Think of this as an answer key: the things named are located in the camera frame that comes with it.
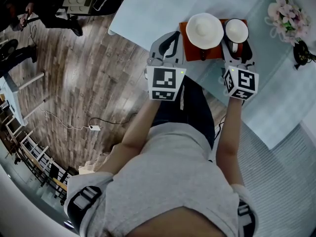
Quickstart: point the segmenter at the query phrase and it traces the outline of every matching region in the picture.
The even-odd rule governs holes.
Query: gray t-shirt
[[[237,237],[238,205],[242,200],[253,211],[250,194],[244,186],[228,184],[219,167],[207,160],[210,152],[204,135],[188,124],[155,126],[141,154],[117,175],[103,172],[70,178],[65,207],[79,189],[97,185],[103,193],[85,215],[81,236],[104,237],[109,231],[123,237],[142,223],[184,206],[203,214],[226,236]]]

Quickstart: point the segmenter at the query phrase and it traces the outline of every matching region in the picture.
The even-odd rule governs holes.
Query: wooden floor
[[[38,62],[24,61],[10,74],[17,85],[40,71],[45,76],[21,91],[22,114],[37,101],[47,99],[43,110],[54,113],[68,126],[81,128],[88,126],[92,117],[123,122],[138,112],[148,97],[143,70],[149,54],[123,37],[108,35],[112,19],[112,15],[81,19],[83,37],[71,30],[46,29],[41,21],[31,24],[38,28]],[[27,27],[22,33],[6,34],[24,47],[30,30]],[[210,94],[206,97],[218,124],[226,108]],[[40,110],[28,122],[26,130],[34,130],[33,138],[41,146],[48,145],[48,154],[65,168],[78,168],[108,152],[128,127],[93,120],[91,123],[99,124],[101,131],[67,129],[53,115],[45,116]]]

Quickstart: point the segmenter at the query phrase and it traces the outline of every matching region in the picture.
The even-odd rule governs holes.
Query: flower arrangement
[[[292,46],[298,44],[310,29],[310,17],[293,0],[276,0],[269,5],[268,15],[277,33],[282,34],[284,42]]]

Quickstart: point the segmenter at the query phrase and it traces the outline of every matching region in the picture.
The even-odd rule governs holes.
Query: shoulder strap
[[[256,217],[251,208],[244,201],[238,206],[238,236],[253,237],[256,229]]]
[[[101,190],[99,187],[87,186],[70,199],[67,214],[78,233],[87,210],[96,202],[100,195]]]

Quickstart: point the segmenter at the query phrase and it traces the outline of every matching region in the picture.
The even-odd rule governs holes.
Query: gray rug
[[[243,124],[239,163],[260,220],[256,236],[309,237],[316,227],[316,148],[304,130],[297,126],[268,150]]]

